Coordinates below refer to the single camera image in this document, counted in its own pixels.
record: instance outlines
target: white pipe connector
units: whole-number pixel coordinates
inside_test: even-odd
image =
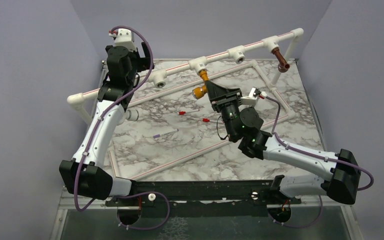
[[[77,93],[67,97],[67,103],[80,115],[80,117],[89,125],[92,123],[92,117],[86,111],[83,103],[88,98],[83,93]]]
[[[139,119],[139,111],[137,109],[132,109],[132,110],[127,109],[125,114],[127,115],[126,116],[127,121],[136,122]]]
[[[275,48],[278,48],[279,47],[279,44],[278,44],[278,37],[277,36],[271,36],[271,37],[268,37],[264,40],[264,42],[266,43],[266,46],[267,46],[267,50],[271,53],[273,51],[273,49]]]
[[[187,61],[189,63],[190,69],[194,69],[196,74],[199,75],[202,70],[207,71],[207,57],[200,56],[198,58]]]
[[[245,60],[245,47],[243,45],[232,47],[228,49],[227,52],[229,53],[229,57],[237,64],[241,64]]]
[[[300,37],[304,34],[304,29],[297,28],[297,29],[294,29],[290,32],[293,33],[293,38],[294,38],[294,40],[296,40],[298,37]]]
[[[152,79],[156,88],[163,88],[166,85],[167,71],[165,69],[153,70],[149,78]]]

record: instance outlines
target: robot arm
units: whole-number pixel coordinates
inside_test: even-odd
[[[263,120],[252,107],[261,92],[253,88],[249,96],[242,97],[239,88],[229,89],[206,81],[208,98],[214,111],[221,113],[228,139],[237,142],[239,149],[249,158],[278,161],[304,169],[311,175],[277,176],[272,188],[281,199],[298,195],[327,195],[343,204],[354,204],[360,180],[360,171],[330,160],[357,165],[353,154],[345,149],[340,153],[310,149],[280,139],[277,135],[260,130]],[[240,105],[252,105],[239,110]]]
[[[71,161],[63,160],[59,166],[68,192],[74,193],[76,172],[81,159],[84,158],[79,176],[78,194],[99,200],[104,200],[108,196],[126,196],[130,193],[132,185],[131,180],[113,177],[102,169],[116,126],[126,119],[126,115],[127,118],[132,117],[131,114],[126,114],[132,95],[125,97],[109,111],[105,110],[137,86],[138,82],[135,82],[137,73],[148,70],[151,66],[146,44],[142,43],[145,57],[140,57],[130,30],[118,29],[109,35],[114,39],[115,46],[109,45],[105,48],[108,54],[106,60],[108,74],[98,92],[91,127]]]

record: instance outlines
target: white knob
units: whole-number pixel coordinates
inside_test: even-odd
[[[151,202],[153,202],[156,198],[157,198],[157,196],[155,196],[154,193],[150,193],[150,194],[148,195],[148,199],[149,199]]]

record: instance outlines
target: gray wall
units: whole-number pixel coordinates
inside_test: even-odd
[[[48,239],[101,63],[68,0],[0,0],[0,239]]]
[[[303,28],[302,50],[331,0],[71,0],[101,59],[108,31],[127,25],[142,33],[155,58],[195,58]],[[248,58],[273,58],[255,50]]]
[[[327,149],[351,150],[373,173],[355,210],[364,238],[384,239],[384,1],[333,0],[298,68]]]

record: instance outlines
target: marble tabletop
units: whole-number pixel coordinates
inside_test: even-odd
[[[271,79],[277,71],[275,60],[258,60],[258,65]],[[155,69],[174,67],[186,61],[155,62]],[[225,60],[208,64],[209,74],[237,66]],[[167,85],[158,89],[153,83],[146,83],[135,92],[132,101],[157,93],[167,88],[199,79],[194,71],[184,71],[166,79]],[[264,81],[252,67],[236,71],[214,80],[216,84],[229,88],[240,88],[242,95],[248,95],[252,87],[258,87],[274,96]],[[208,97],[193,98],[192,89],[184,90],[154,99],[132,107],[138,110],[138,121],[124,121],[115,128],[112,136],[115,156],[107,153],[104,169],[116,177],[131,178],[199,150],[221,142],[217,136],[216,124],[203,122],[203,118],[217,120],[219,113],[213,111]],[[307,100],[295,62],[288,72],[283,73],[277,82],[277,90],[295,111],[294,118],[281,122],[276,127],[280,137],[305,147],[322,150],[314,118]],[[185,115],[179,111],[196,110]],[[255,109],[265,123],[276,116],[277,105],[268,100],[260,100]],[[218,125],[220,135],[226,135],[223,124]],[[153,138],[154,135],[177,132]],[[237,143],[230,143],[207,154],[191,159],[173,168],[166,169],[142,181],[215,181],[215,180],[263,180],[277,175],[296,176],[307,174],[305,170],[270,160],[248,158],[237,149]],[[112,164],[117,164],[119,172]]]

